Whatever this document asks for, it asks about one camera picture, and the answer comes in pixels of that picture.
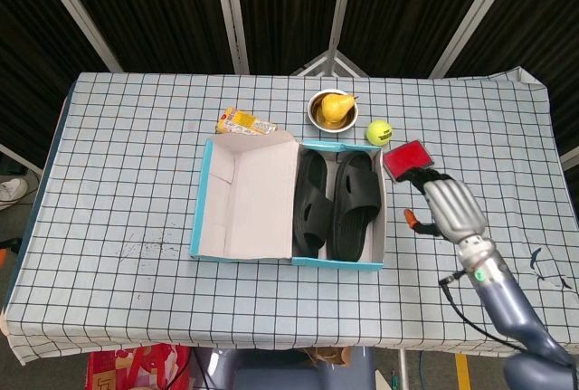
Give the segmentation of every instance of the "yellow tennis ball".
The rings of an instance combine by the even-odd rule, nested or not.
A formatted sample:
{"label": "yellow tennis ball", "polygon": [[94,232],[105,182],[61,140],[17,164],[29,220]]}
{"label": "yellow tennis ball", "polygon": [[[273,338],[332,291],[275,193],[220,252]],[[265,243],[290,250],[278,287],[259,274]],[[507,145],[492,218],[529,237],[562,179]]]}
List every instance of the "yellow tennis ball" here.
{"label": "yellow tennis ball", "polygon": [[375,146],[383,146],[392,137],[392,126],[383,120],[374,120],[365,132],[366,138]]}

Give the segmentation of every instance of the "black slide sandal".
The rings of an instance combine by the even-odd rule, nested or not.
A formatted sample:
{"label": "black slide sandal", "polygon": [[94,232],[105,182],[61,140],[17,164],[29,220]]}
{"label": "black slide sandal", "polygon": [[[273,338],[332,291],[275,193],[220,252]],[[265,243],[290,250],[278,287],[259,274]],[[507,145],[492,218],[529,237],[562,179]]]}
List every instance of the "black slide sandal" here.
{"label": "black slide sandal", "polygon": [[366,152],[348,153],[336,173],[334,218],[327,238],[329,258],[357,262],[364,250],[365,230],[382,207],[378,175]]}
{"label": "black slide sandal", "polygon": [[318,257],[332,219],[332,202],[326,198],[327,167],[314,150],[304,152],[299,161],[293,202],[293,242],[296,255]]}

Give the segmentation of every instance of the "white tablecloth with black grid lines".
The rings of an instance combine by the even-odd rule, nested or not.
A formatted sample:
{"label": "white tablecloth with black grid lines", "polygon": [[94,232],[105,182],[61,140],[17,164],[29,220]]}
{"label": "white tablecloth with black grid lines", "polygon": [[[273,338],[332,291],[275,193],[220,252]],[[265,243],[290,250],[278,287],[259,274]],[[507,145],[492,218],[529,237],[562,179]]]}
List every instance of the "white tablecloth with black grid lines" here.
{"label": "white tablecloth with black grid lines", "polygon": [[[358,96],[358,121],[339,137],[307,119],[309,98],[326,88]],[[441,295],[438,279],[459,268],[455,248],[407,227],[406,207],[431,219],[408,184],[387,180],[380,272],[191,258],[204,142],[228,106],[297,139],[365,143],[370,121],[387,119],[390,148],[422,140],[438,169],[470,186],[539,317],[579,353],[579,234],[547,91],[526,72],[471,80],[83,73],[5,310],[22,361],[153,342],[507,352],[465,326]],[[496,334],[468,281],[454,297]]]}

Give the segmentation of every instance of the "red bag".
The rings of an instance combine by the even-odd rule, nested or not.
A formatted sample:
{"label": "red bag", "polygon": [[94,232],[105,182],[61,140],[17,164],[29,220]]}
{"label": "red bag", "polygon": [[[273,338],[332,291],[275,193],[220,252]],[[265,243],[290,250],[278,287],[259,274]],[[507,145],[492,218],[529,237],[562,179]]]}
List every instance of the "red bag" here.
{"label": "red bag", "polygon": [[190,347],[159,343],[151,347],[92,352],[85,390],[129,390],[145,387],[171,390],[189,387]]}

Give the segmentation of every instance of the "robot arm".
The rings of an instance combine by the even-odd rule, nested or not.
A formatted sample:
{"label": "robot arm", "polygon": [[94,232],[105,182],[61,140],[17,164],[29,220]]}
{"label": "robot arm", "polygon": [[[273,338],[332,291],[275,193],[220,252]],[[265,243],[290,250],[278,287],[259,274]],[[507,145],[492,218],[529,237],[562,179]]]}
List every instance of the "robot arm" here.
{"label": "robot arm", "polygon": [[411,169],[401,180],[410,180],[422,192],[434,219],[434,224],[421,224],[409,211],[411,227],[458,246],[460,264],[497,331],[526,347],[505,364],[510,388],[577,388],[574,359],[546,331],[495,243],[483,236],[487,220],[468,187],[431,169]]}

